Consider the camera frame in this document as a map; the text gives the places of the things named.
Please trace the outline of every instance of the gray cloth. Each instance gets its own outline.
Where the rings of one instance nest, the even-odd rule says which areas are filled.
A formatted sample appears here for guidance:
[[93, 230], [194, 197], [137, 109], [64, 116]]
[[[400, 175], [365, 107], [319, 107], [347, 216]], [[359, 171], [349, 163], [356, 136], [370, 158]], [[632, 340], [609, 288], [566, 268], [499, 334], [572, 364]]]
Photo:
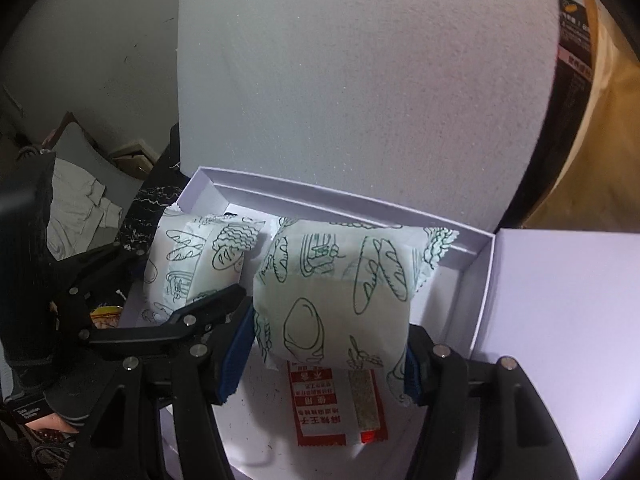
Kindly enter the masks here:
[[117, 235], [118, 230], [115, 227], [98, 227], [95, 230], [94, 237], [91, 239], [89, 247], [87, 247], [87, 251], [110, 244], [116, 239]]
[[5, 401], [14, 390], [14, 374], [4, 358], [4, 347], [0, 342], [0, 390]]
[[98, 182], [104, 184], [104, 196], [122, 208], [122, 222], [142, 186], [142, 181], [121, 172], [104, 160], [92, 148], [76, 123], [71, 123], [65, 128], [53, 151], [59, 158], [87, 170]]

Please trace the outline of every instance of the green line drawing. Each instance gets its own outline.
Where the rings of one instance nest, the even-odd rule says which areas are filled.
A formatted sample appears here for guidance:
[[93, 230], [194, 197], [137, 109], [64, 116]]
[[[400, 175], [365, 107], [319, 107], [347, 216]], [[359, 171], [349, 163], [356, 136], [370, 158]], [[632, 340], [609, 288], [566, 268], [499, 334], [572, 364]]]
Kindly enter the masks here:
[[424, 250], [424, 262], [434, 271], [452, 243], [458, 238], [458, 231], [446, 227], [423, 227], [429, 236], [429, 243]]
[[211, 296], [212, 294], [215, 294], [216, 292], [217, 292], [217, 289], [215, 289], [215, 288], [212, 289], [212, 290], [205, 290], [204, 292], [201, 292], [200, 294], [197, 294], [196, 296], [191, 298], [186, 304], [191, 304], [191, 303], [195, 303], [196, 301], [203, 300], [207, 296]]
[[267, 360], [267, 355], [271, 351], [271, 325], [263, 316], [254, 312], [254, 333], [255, 340], [258, 342], [258, 348], [260, 349], [260, 355], [262, 360]]
[[371, 225], [364, 222], [329, 222], [331, 225], [340, 225], [342, 227], [355, 227], [357, 229], [402, 229], [401, 225]]
[[386, 375], [386, 385], [389, 390], [393, 392], [398, 400], [402, 403], [405, 402], [406, 396], [404, 392], [404, 362], [406, 361], [406, 347], [402, 351], [400, 359], [396, 363], [396, 366]]
[[156, 264], [153, 263], [151, 260], [147, 260], [146, 267], [145, 267], [145, 274], [142, 280], [145, 283], [149, 284], [149, 283], [153, 283], [157, 277], [158, 277], [158, 268], [156, 267]]
[[177, 245], [166, 256], [166, 259], [170, 262], [181, 262], [187, 258], [197, 258], [202, 254], [202, 248], [207, 242], [201, 236], [178, 229], [167, 229], [166, 236]]
[[282, 329], [284, 346], [297, 362], [317, 365], [324, 359], [324, 325], [307, 298], [296, 300]]
[[313, 274], [327, 274], [335, 270], [334, 260], [340, 247], [332, 234], [307, 234], [302, 237], [300, 247], [300, 273], [309, 278]]
[[391, 291], [399, 301], [407, 301], [409, 291], [406, 286], [406, 276], [396, 248], [391, 241], [383, 238], [380, 240], [378, 253], [380, 254], [380, 269]]
[[248, 224], [230, 223], [225, 225], [220, 234], [213, 240], [212, 265], [216, 270], [233, 267], [236, 272], [242, 271], [244, 252], [255, 246], [260, 229]]
[[171, 270], [166, 275], [166, 293], [178, 300], [186, 300], [191, 288], [193, 273], [186, 270]]
[[265, 275], [268, 270], [273, 269], [276, 279], [280, 283], [284, 283], [287, 279], [287, 265], [289, 263], [289, 243], [286, 236], [276, 236], [269, 246], [267, 254], [265, 254], [260, 269], [258, 270], [258, 278], [266, 285]]
[[206, 215], [198, 219], [198, 225], [200, 227], [207, 226], [207, 225], [214, 225], [214, 224], [226, 224], [226, 223], [227, 222], [225, 221], [225, 217], [222, 215], [217, 215], [217, 216]]
[[293, 224], [295, 224], [297, 221], [298, 221], [297, 218], [287, 218], [286, 216], [278, 218], [278, 224], [280, 225], [281, 229], [290, 227]]
[[414, 271], [414, 282], [412, 283], [412, 290], [415, 292], [418, 289], [418, 282], [420, 280], [420, 271], [422, 270], [422, 251], [415, 247], [411, 249], [412, 265]]
[[374, 365], [375, 367], [382, 368], [383, 363], [380, 356], [375, 354], [370, 355], [368, 352], [360, 350], [354, 336], [350, 335], [349, 340], [351, 341], [352, 347], [349, 348], [349, 359], [347, 359], [347, 366], [349, 368], [351, 368], [352, 370], [362, 370], [362, 367], [365, 365], [365, 363], [369, 363], [371, 365]]
[[353, 311], [360, 315], [369, 306], [378, 284], [380, 270], [380, 241], [365, 236], [360, 247], [356, 277], [353, 282]]
[[358, 269], [358, 259], [354, 258], [344, 267], [344, 270], [342, 271], [342, 276], [340, 278], [342, 280], [347, 280], [347, 281], [352, 280], [357, 269]]

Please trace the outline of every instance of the metal screw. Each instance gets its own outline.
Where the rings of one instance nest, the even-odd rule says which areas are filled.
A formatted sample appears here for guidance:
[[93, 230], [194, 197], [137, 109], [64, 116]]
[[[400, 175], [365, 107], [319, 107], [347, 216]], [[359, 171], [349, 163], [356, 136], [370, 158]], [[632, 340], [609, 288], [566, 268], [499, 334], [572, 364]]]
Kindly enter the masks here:
[[505, 356], [500, 358], [500, 365], [507, 370], [515, 370], [518, 367], [518, 362], [513, 357]]
[[193, 324], [196, 323], [196, 317], [192, 316], [191, 314], [187, 314], [186, 316], [184, 316], [182, 318], [182, 322], [186, 325], [186, 326], [191, 326]]
[[189, 353], [194, 357], [202, 357], [207, 354], [207, 345], [197, 343], [189, 348]]
[[447, 345], [436, 345], [433, 347], [433, 353], [438, 357], [449, 357], [451, 355], [451, 348]]
[[134, 356], [125, 357], [122, 361], [122, 367], [129, 372], [136, 368], [139, 364], [140, 361], [138, 361], [138, 358]]

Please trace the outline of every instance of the gray wall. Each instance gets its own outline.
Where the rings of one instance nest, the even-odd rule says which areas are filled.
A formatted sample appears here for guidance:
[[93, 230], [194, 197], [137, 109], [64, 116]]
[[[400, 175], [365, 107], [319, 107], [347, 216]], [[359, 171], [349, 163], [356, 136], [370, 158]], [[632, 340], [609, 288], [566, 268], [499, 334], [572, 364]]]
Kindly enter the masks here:
[[178, 0], [38, 0], [0, 57], [0, 110], [37, 142], [73, 112], [114, 150], [178, 120]]
[[494, 230], [540, 135], [558, 0], [180, 0], [180, 169]]

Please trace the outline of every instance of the black device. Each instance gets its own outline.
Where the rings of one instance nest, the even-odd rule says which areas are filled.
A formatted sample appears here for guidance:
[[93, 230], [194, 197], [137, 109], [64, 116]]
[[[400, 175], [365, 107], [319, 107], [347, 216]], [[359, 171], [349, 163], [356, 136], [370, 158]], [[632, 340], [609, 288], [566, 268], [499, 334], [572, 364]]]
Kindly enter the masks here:
[[[233, 285], [161, 326], [94, 328], [92, 305], [116, 288], [126, 294], [146, 256], [116, 243], [48, 257], [53, 163], [54, 154], [28, 158], [0, 186], [0, 338], [24, 392], [81, 428], [63, 479], [168, 479], [159, 410], [169, 403], [184, 479], [232, 479], [211, 405], [240, 380], [254, 339], [252, 298]], [[405, 392], [429, 407], [407, 480], [456, 477], [471, 397], [481, 399], [474, 480], [577, 479], [514, 358], [467, 360], [412, 325], [404, 373]]]

